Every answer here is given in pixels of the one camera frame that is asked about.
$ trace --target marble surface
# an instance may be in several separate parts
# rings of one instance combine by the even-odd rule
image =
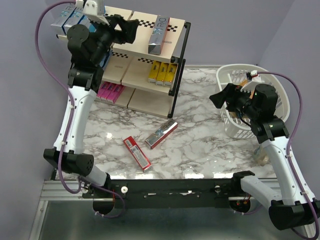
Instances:
[[[178,128],[153,150],[144,140],[165,119],[95,102],[86,124],[84,152],[93,154],[95,164],[112,179],[230,178],[245,170],[259,178],[275,178],[270,163],[259,166],[253,160],[255,138],[237,140],[225,134],[219,111],[209,100],[215,90],[216,69],[185,69],[174,112]],[[123,144],[129,136],[152,163],[145,173]]]

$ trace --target white plastic basket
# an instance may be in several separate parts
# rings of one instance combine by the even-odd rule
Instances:
[[[259,72],[267,71],[262,67],[250,64],[229,64],[220,67],[216,72],[216,93],[221,92],[228,83],[236,85],[240,84],[247,78],[246,73],[253,70],[257,70]],[[265,84],[275,87],[275,91],[278,94],[275,115],[285,122],[290,114],[290,104],[285,89],[274,75],[261,74],[260,77]],[[250,127],[244,124],[239,118],[230,116],[226,107],[227,104],[224,103],[220,110],[221,118],[224,122],[225,133],[234,139],[248,139],[254,137]]]

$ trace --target checkerboard pattern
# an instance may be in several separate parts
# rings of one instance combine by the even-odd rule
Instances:
[[[147,58],[139,58],[138,61],[141,61],[141,62],[144,62],[144,63],[147,63],[147,64],[152,64],[154,61],[151,60],[151,59],[147,59]]]
[[[120,57],[120,58],[129,58],[127,54],[122,54],[122,53],[118,53],[118,52],[113,52],[112,56],[116,56],[116,57]]]
[[[145,28],[153,28],[155,26],[155,22],[154,21],[145,21],[145,20],[140,20],[139,26],[145,27]],[[172,26],[172,25],[168,25],[167,31],[170,32],[176,32],[178,29],[178,26]]]

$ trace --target black wire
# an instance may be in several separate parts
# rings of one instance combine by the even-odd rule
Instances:
[[[249,123],[247,123],[245,120],[242,119],[242,117],[240,117],[241,122],[243,122],[245,125],[248,125],[251,128],[251,125]]]

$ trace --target gray wall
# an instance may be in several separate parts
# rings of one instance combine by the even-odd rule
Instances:
[[[57,0],[45,0],[47,4]],[[191,22],[188,65],[258,64],[294,0],[106,0]]]
[[[43,159],[61,126],[67,96],[45,72],[34,44],[43,0],[4,1],[0,7],[0,236],[26,240],[50,165]],[[50,68],[68,74],[69,60],[43,22],[40,46]]]
[[[303,98],[303,115],[293,141],[293,151],[311,189],[320,198],[320,1],[296,0],[269,47],[260,66],[291,77]],[[288,126],[292,131],[299,102],[294,88],[281,80],[290,100]]]

